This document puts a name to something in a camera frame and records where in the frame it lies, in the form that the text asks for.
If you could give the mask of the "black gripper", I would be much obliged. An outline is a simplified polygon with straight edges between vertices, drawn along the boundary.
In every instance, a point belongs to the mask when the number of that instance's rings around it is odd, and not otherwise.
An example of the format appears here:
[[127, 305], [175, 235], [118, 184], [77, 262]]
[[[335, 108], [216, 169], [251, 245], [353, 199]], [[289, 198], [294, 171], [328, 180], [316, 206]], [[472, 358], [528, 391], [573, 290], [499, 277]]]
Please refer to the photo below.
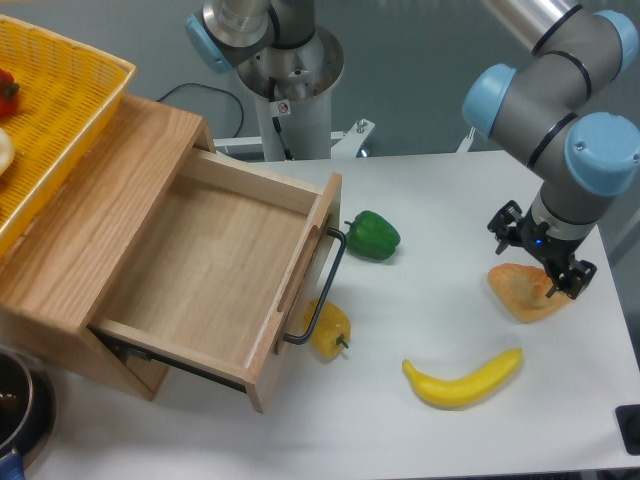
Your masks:
[[589, 286], [597, 267], [586, 260], [577, 260], [575, 252], [582, 239], [562, 240], [549, 235], [546, 222], [536, 224], [530, 215], [522, 217], [522, 210], [514, 200], [501, 207], [487, 225], [497, 242], [496, 255], [508, 247], [523, 247], [544, 268], [552, 281], [545, 296], [557, 292], [575, 300]]

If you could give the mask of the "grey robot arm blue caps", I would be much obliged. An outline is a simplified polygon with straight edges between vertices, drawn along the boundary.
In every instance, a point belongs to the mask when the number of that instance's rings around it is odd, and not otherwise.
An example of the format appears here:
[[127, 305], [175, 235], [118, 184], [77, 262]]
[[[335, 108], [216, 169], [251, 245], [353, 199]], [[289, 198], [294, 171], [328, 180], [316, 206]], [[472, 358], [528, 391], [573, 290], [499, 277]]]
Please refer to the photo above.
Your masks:
[[500, 249], [526, 250], [551, 292], [578, 297], [596, 273], [575, 253], [639, 169], [639, 131], [626, 118], [579, 109], [639, 52], [624, 14], [577, 1], [490, 1], [488, 10], [531, 52], [524, 70], [488, 68], [463, 102], [464, 119], [542, 181], [528, 209], [505, 204], [488, 228]]

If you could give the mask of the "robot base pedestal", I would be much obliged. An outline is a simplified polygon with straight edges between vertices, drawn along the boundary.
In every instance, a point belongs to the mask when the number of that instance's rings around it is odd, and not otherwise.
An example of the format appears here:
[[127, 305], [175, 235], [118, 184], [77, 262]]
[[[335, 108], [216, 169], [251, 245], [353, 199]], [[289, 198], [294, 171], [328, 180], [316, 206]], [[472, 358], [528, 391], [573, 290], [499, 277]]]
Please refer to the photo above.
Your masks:
[[331, 132], [331, 95], [344, 70], [338, 39], [312, 1], [207, 1], [185, 21], [194, 49], [216, 73], [233, 71], [254, 99], [260, 136]]

